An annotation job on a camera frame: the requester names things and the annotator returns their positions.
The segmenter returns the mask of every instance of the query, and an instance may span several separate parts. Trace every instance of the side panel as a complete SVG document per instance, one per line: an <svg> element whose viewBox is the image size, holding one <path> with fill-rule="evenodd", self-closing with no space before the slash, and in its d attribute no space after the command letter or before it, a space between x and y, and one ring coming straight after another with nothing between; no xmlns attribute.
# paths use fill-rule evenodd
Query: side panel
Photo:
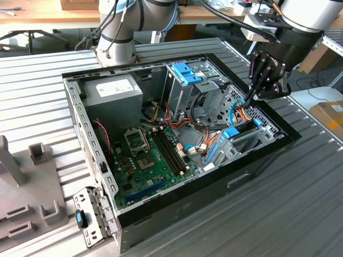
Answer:
<svg viewBox="0 0 343 257"><path fill-rule="evenodd" d="M277 157L272 153L250 165L223 177L185 198L161 209L144 219L122 229L121 252L141 243L150 236L172 226L185 217L212 204L242 186L250 178L260 175Z"/></svg>

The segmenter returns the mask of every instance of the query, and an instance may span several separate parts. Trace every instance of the aluminum table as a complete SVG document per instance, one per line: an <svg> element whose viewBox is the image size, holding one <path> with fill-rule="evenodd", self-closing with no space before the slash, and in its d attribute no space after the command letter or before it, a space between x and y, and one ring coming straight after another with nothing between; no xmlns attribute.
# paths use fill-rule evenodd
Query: aluminum table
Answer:
<svg viewBox="0 0 343 257"><path fill-rule="evenodd" d="M155 61L216 54L248 82L248 60L219 39L137 46ZM118 256L113 240L89 251L72 196L93 184L72 127L60 74L98 67L90 51L3 58L0 134L11 152L43 142L52 147L69 222L1 256ZM260 177L147 239L124 256L341 256L343 143L295 100L269 104L302 134Z"/></svg>
<svg viewBox="0 0 343 257"><path fill-rule="evenodd" d="M332 28L325 31L323 44L343 57L343 29ZM343 71L330 83L333 87L343 77Z"/></svg>

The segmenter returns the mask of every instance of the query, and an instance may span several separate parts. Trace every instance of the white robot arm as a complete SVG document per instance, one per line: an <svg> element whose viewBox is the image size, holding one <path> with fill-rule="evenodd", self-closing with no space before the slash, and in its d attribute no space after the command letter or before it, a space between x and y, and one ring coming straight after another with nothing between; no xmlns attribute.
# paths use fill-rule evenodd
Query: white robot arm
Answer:
<svg viewBox="0 0 343 257"><path fill-rule="evenodd" d="M102 66L133 63L135 31L167 31L177 21L176 0L100 0L101 36L96 55Z"/></svg>

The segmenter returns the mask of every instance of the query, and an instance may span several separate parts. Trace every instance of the wooden desk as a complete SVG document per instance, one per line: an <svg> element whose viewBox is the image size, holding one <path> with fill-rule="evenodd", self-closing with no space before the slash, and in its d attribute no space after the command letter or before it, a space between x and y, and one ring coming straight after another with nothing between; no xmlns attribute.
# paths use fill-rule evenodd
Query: wooden desk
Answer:
<svg viewBox="0 0 343 257"><path fill-rule="evenodd" d="M99 25L100 15L94 11L63 11L59 0L0 0L0 8L22 7L24 11L14 11L15 17L0 13L0 31L94 28ZM233 9L225 14L237 16ZM202 6L180 6L180 23L213 24L227 23L205 10Z"/></svg>

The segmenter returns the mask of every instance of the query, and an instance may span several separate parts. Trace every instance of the blue tab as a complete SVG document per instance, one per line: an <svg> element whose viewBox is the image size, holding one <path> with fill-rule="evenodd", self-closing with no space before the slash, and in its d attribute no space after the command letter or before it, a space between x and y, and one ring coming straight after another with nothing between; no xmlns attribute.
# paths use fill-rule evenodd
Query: blue tab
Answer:
<svg viewBox="0 0 343 257"><path fill-rule="evenodd" d="M224 130L223 135L226 139L232 138L235 135L238 135L240 132L235 127L230 127Z"/></svg>
<svg viewBox="0 0 343 257"><path fill-rule="evenodd" d="M202 82L203 79L199 78L195 75L193 70L189 68L186 63L174 63L172 65L174 68L175 73L178 75L179 78L183 79L183 82L186 85L195 84Z"/></svg>
<svg viewBox="0 0 343 257"><path fill-rule="evenodd" d="M262 121L260 119L254 119L253 122L258 126L258 128L262 127Z"/></svg>
<svg viewBox="0 0 343 257"><path fill-rule="evenodd" d="M209 164L211 158L213 157L215 151L217 151L218 147L219 147L218 145L215 145L215 146L213 147L213 150L212 150L211 154L209 155L209 157L207 158L207 160L206 160L206 162L205 162L206 165Z"/></svg>
<svg viewBox="0 0 343 257"><path fill-rule="evenodd" d="M76 215L77 222L81 222L81 213L78 213Z"/></svg>

